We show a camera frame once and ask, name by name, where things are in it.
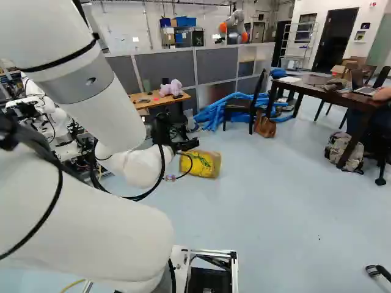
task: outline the door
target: door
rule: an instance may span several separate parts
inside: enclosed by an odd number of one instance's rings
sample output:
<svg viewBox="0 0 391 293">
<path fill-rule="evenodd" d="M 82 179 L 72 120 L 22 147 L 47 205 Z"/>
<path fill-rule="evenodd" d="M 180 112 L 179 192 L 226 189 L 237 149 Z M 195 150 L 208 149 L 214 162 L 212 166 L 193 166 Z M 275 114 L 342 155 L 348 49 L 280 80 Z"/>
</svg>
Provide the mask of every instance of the door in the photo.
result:
<svg viewBox="0 0 391 293">
<path fill-rule="evenodd" d="M 290 20 L 279 21 L 277 23 L 276 36 L 274 37 L 274 42 L 276 44 L 274 45 L 273 60 L 271 62 L 272 67 L 278 67 L 280 65 L 279 64 L 280 54 L 282 56 L 285 55 L 286 49 L 281 50 L 281 48 L 287 47 L 287 41 L 283 41 L 283 39 L 288 40 L 290 26 L 289 25 L 286 26 L 287 32 L 284 32 L 284 30 L 285 30 L 285 25 L 290 23 L 291 23 Z"/>
<path fill-rule="evenodd" d="M 383 15 L 383 19 L 380 23 L 376 38 L 373 41 L 372 47 L 369 51 L 367 64 L 376 65 L 376 73 L 381 71 L 383 65 L 388 65 L 387 57 L 391 49 L 391 38 L 390 38 L 390 27 L 391 27 L 391 14 L 386 13 Z"/>
<path fill-rule="evenodd" d="M 335 64 L 341 64 L 358 11 L 358 8 L 329 10 L 313 71 L 328 73 Z"/>
<path fill-rule="evenodd" d="M 252 42 L 262 43 L 263 33 L 265 32 L 265 23 L 256 22 L 252 25 Z"/>
</svg>

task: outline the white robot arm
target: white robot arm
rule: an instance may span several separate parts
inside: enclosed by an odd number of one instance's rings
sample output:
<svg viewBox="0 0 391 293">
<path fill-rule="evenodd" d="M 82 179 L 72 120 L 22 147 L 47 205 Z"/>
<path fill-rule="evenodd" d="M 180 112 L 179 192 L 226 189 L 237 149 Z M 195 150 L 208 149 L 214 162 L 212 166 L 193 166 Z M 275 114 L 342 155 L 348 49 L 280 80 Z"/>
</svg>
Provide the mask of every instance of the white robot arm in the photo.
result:
<svg viewBox="0 0 391 293">
<path fill-rule="evenodd" d="M 236 10 L 219 26 L 219 31 L 222 37 L 224 37 L 228 28 L 232 28 L 236 22 L 236 29 L 238 31 L 238 44 L 245 43 L 248 41 L 249 36 L 247 35 L 246 29 L 244 28 L 244 11 Z"/>
<path fill-rule="evenodd" d="M 0 32 L 6 40 L 0 56 L 99 139 L 98 158 L 113 154 L 102 164 L 126 174 L 149 164 L 145 171 L 153 176 L 140 185 L 149 184 L 161 166 L 157 151 L 130 152 L 144 141 L 144 124 L 74 3 L 5 0 L 0 25 L 9 27 L 16 15 L 20 25 Z M 0 123 L 0 139 L 5 131 Z M 159 153 L 172 158 L 169 148 Z M 121 292 L 149 293 L 159 283 L 174 244 L 162 212 L 93 189 L 22 144 L 12 152 L 0 149 L 0 180 L 0 266 L 76 273 Z M 137 176 L 127 180 L 136 183 Z M 18 247 L 54 195 L 59 198 L 47 220 Z"/>
</svg>

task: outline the paper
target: paper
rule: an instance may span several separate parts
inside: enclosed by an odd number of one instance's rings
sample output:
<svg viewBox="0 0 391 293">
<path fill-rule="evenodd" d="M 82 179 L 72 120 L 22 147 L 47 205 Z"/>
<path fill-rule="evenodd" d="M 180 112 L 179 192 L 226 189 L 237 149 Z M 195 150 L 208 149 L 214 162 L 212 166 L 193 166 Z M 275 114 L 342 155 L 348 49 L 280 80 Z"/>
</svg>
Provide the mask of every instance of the paper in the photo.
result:
<svg viewBox="0 0 391 293">
<path fill-rule="evenodd" d="M 293 78 L 292 76 L 285 76 L 284 78 L 279 78 L 279 81 L 296 82 L 296 81 L 301 81 L 301 78 Z"/>
<path fill-rule="evenodd" d="M 173 27 L 165 27 L 164 28 L 166 34 L 174 34 L 174 28 Z"/>
<path fill-rule="evenodd" d="M 294 67 L 294 60 L 289 60 L 289 62 L 288 62 L 288 68 L 289 68 L 289 69 L 293 69 L 293 67 Z"/>
</svg>

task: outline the table leg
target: table leg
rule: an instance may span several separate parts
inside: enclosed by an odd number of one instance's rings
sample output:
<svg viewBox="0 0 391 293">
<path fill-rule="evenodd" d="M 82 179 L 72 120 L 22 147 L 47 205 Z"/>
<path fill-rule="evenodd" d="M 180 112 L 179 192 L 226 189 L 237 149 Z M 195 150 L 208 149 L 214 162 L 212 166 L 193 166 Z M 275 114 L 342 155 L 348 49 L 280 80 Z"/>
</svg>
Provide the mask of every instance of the table leg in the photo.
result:
<svg viewBox="0 0 391 293">
<path fill-rule="evenodd" d="M 268 118 L 271 117 L 271 109 L 273 107 L 274 98 L 276 97 L 276 93 L 277 93 L 277 84 L 272 82 L 271 89 L 269 92 L 268 107 L 266 108 L 266 117 L 268 117 Z"/>
<path fill-rule="evenodd" d="M 288 95 L 287 102 L 290 102 L 290 101 L 293 100 L 294 94 L 295 94 L 294 90 L 290 90 L 290 91 L 289 91 L 289 95 Z"/>
<path fill-rule="evenodd" d="M 299 108 L 300 108 L 300 105 L 301 105 L 301 101 L 303 100 L 303 97 L 304 97 L 304 94 L 303 93 L 299 93 L 298 101 L 294 105 L 293 118 L 296 118 L 296 116 L 299 113 Z"/>
<path fill-rule="evenodd" d="M 183 120 L 184 122 L 181 123 L 181 126 L 179 127 L 180 135 L 182 136 L 182 139 L 189 140 L 189 137 L 187 135 L 188 131 L 186 130 L 186 125 L 185 125 L 185 123 L 188 119 L 186 118 L 185 114 L 183 113 L 183 102 L 180 101 L 177 104 L 178 104 L 178 108 L 179 108 L 179 113 L 180 113 L 180 115 L 183 115 L 183 118 L 184 118 L 184 120 Z"/>
<path fill-rule="evenodd" d="M 351 153 L 353 152 L 354 148 L 356 147 L 357 143 L 362 137 L 362 134 L 367 128 L 369 119 L 372 116 L 372 112 L 367 112 L 363 117 L 361 118 L 361 122 L 357 130 L 352 135 L 348 145 L 345 148 L 345 151 L 343 152 L 340 160 L 338 161 L 337 168 L 342 169 L 343 166 L 345 166 L 346 161 L 349 159 Z"/>
<path fill-rule="evenodd" d="M 279 98 L 282 98 L 282 96 L 283 96 L 283 88 L 280 87 L 280 88 L 279 88 L 279 91 L 277 92 L 277 97 L 276 97 L 274 100 L 277 100 L 277 99 L 279 99 Z"/>
<path fill-rule="evenodd" d="M 320 114 L 320 112 L 322 111 L 323 105 L 324 105 L 324 101 L 321 100 L 321 101 L 320 101 L 319 108 L 318 108 L 318 110 L 317 110 L 317 112 L 316 112 L 316 114 L 315 114 L 315 118 L 313 119 L 314 122 L 317 121 L 317 119 L 318 119 L 318 117 L 319 117 L 319 114 Z"/>
</svg>

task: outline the dark doorway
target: dark doorway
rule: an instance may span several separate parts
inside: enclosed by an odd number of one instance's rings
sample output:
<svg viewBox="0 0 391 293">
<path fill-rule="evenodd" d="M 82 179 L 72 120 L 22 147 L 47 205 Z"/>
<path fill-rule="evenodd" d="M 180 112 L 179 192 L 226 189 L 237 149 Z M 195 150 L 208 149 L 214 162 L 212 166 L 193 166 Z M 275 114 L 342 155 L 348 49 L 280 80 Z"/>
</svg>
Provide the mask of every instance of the dark doorway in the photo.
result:
<svg viewBox="0 0 391 293">
<path fill-rule="evenodd" d="M 284 30 L 285 25 L 290 23 L 290 20 L 279 21 L 277 23 L 276 36 L 274 37 L 274 42 L 276 44 L 274 45 L 273 60 L 271 62 L 272 67 L 278 67 L 280 65 L 280 53 L 282 56 L 285 55 L 285 49 L 281 50 L 281 48 L 287 47 L 287 41 L 283 41 L 283 39 L 288 40 L 290 26 L 287 25 L 286 32 L 284 32 Z"/>
<path fill-rule="evenodd" d="M 313 71 L 328 73 L 335 64 L 341 64 L 358 11 L 358 8 L 329 10 Z"/>
</svg>

